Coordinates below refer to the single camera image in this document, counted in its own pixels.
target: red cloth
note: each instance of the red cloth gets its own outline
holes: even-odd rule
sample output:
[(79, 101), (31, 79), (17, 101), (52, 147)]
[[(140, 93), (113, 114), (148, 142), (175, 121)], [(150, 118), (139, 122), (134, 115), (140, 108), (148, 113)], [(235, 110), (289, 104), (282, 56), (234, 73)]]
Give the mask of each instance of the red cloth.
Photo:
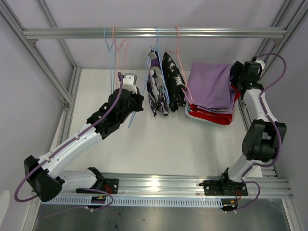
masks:
[[(234, 97), (234, 103), (235, 103), (237, 99), (240, 97), (240, 93), (237, 91), (236, 88), (234, 89), (236, 91)], [(219, 114), (219, 113), (208, 112), (206, 110), (198, 108), (198, 106), (194, 104), (190, 104), (189, 107), (190, 107), (190, 111), (188, 112), (189, 115), (205, 119), (216, 124), (229, 125), (233, 119), (233, 114)]]

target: perforated metal strip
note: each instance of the perforated metal strip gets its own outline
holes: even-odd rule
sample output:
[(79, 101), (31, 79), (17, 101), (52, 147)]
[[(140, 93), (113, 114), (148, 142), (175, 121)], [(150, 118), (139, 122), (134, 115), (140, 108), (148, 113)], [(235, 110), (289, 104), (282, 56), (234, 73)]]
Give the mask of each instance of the perforated metal strip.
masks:
[[(102, 205), (91, 203), (91, 196), (59, 195), (43, 204), (52, 205)], [(216, 198), (140, 198), (114, 196), (114, 206), (161, 206), (161, 207), (222, 207), (220, 199)]]

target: garment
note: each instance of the garment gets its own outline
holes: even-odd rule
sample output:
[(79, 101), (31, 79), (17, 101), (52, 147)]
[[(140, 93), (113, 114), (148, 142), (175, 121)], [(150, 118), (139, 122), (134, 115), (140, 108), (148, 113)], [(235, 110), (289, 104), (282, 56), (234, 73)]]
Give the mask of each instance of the garment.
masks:
[(167, 52), (163, 57), (162, 68), (170, 99), (169, 107), (172, 112), (175, 112), (179, 106), (185, 106), (183, 90), (186, 90), (186, 86), (180, 70)]
[[(231, 87), (236, 92), (234, 96), (233, 106), (232, 106), (232, 108), (234, 108), (234, 104), (236, 100), (240, 97), (240, 93), (237, 92), (234, 86), (231, 86)], [(190, 104), (188, 107), (188, 110), (189, 110), (188, 112), (189, 115), (197, 117), (197, 118), (205, 119), (205, 120), (211, 121), (216, 124), (229, 125), (233, 119), (233, 112), (232, 113), (220, 113), (220, 112), (217, 113), (217, 112), (213, 112), (209, 110), (204, 110), (200, 106), (197, 106), (195, 104)]]
[(231, 67), (232, 64), (194, 63), (188, 80), (193, 104), (231, 110), (235, 96), (235, 90), (230, 85)]
[(157, 111), (164, 116), (168, 115), (168, 104), (164, 93), (164, 80), (160, 69), (160, 62), (157, 51), (151, 49), (149, 52), (151, 59), (149, 75), (147, 80), (147, 90), (149, 94), (149, 103), (154, 116)]

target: gray and black garment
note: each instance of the gray and black garment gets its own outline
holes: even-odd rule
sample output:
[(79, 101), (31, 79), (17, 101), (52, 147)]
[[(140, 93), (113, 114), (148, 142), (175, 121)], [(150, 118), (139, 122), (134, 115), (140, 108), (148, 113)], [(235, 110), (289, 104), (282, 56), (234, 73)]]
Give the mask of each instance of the gray and black garment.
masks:
[(157, 51), (150, 50), (150, 68), (147, 81), (147, 90), (149, 93), (149, 103), (154, 116), (157, 115), (157, 111), (161, 112), (164, 116), (168, 115), (168, 104), (166, 95), (164, 93), (164, 79), (160, 69), (159, 57)]
[(184, 107), (186, 104), (184, 101), (185, 95), (182, 91), (186, 91), (186, 86), (180, 70), (167, 52), (163, 57), (162, 68), (170, 99), (169, 107), (172, 112), (175, 112), (179, 106)]

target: white board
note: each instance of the white board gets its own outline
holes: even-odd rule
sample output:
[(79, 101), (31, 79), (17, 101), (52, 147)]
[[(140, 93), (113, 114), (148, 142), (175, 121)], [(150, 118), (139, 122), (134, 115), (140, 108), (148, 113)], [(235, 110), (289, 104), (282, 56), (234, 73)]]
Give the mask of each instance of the white board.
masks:
[[(135, 73), (141, 88), (145, 71), (125, 72)], [(82, 70), (71, 135), (109, 95), (109, 70)], [(66, 170), (96, 167), (101, 172), (220, 176), (242, 154), (246, 132), (237, 104), (234, 123), (229, 126), (193, 122), (185, 115), (184, 108), (166, 117), (153, 117), (147, 91), (143, 107), (144, 111), (136, 114), (130, 128), (128, 118), (119, 130), (88, 149)], [(262, 177), (261, 170), (256, 168), (251, 176)]]

